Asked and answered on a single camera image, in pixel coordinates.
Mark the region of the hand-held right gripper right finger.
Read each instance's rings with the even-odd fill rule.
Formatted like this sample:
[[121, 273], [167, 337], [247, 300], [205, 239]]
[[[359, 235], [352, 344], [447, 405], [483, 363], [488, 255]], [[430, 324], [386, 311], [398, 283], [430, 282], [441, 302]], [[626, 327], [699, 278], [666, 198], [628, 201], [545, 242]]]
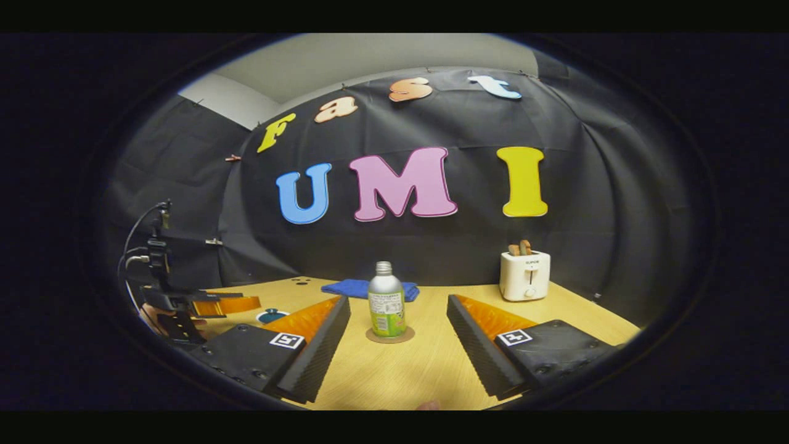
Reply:
[[617, 351], [566, 321], [535, 323], [468, 296], [449, 295], [446, 316], [487, 394], [501, 401], [566, 381]]

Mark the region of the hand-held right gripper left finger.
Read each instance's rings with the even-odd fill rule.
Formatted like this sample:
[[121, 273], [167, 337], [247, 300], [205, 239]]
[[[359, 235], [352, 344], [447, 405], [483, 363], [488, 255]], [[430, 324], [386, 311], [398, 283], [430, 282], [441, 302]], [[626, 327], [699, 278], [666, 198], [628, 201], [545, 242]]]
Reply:
[[189, 356], [252, 390], [314, 402], [350, 315], [348, 298], [335, 296], [263, 327], [236, 325]]

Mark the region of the round brown coaster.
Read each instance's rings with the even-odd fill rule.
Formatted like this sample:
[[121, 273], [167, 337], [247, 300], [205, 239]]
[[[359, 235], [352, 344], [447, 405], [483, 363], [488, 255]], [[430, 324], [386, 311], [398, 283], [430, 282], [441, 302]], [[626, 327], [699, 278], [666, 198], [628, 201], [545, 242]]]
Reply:
[[382, 343], [382, 345], [395, 345], [396, 343], [404, 343], [411, 340], [415, 337], [416, 332], [411, 327], [406, 327], [406, 331], [403, 332], [402, 335], [396, 335], [395, 337], [382, 337], [382, 335], [375, 334], [373, 328], [369, 328], [366, 330], [365, 335], [367, 340], [371, 340], [372, 342]]

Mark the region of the silver water bottle green label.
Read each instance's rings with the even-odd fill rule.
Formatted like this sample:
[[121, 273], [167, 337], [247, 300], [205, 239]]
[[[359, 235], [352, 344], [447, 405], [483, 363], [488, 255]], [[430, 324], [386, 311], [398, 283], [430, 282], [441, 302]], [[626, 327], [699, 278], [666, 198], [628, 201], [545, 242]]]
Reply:
[[394, 276], [390, 262], [379, 261], [375, 264], [375, 276], [367, 286], [367, 301], [373, 334], [383, 338], [405, 334], [405, 290], [401, 281]]

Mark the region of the blue cloth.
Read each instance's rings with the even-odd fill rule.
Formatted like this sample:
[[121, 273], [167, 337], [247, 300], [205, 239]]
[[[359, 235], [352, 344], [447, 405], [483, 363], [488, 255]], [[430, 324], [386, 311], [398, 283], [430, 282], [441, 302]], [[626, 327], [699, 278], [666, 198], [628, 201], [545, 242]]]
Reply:
[[[366, 300], [369, 284], [370, 282], [365, 280], [343, 280], [322, 286], [321, 292]], [[404, 300], [406, 302], [416, 300], [417, 296], [420, 294], [420, 290], [414, 282], [403, 282], [402, 287], [404, 291]]]

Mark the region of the white toaster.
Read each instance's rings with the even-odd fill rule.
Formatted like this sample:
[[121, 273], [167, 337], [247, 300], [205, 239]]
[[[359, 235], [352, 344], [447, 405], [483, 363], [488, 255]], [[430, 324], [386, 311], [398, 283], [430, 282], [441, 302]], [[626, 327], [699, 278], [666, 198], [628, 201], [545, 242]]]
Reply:
[[534, 251], [532, 255], [501, 255], [499, 289], [504, 300], [523, 302], [541, 300], [549, 294], [550, 255]]

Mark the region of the black backdrop cloth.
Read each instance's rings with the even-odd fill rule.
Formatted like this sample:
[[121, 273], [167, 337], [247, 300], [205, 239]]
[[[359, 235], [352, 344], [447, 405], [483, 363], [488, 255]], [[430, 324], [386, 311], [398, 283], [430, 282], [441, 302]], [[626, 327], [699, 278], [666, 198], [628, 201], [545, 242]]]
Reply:
[[566, 67], [406, 70], [252, 130], [176, 96], [99, 194], [111, 265], [164, 200], [176, 285], [366, 280], [380, 260], [422, 286], [495, 284], [507, 245], [526, 239], [552, 257], [552, 282], [638, 326], [688, 291], [715, 225], [690, 141]]

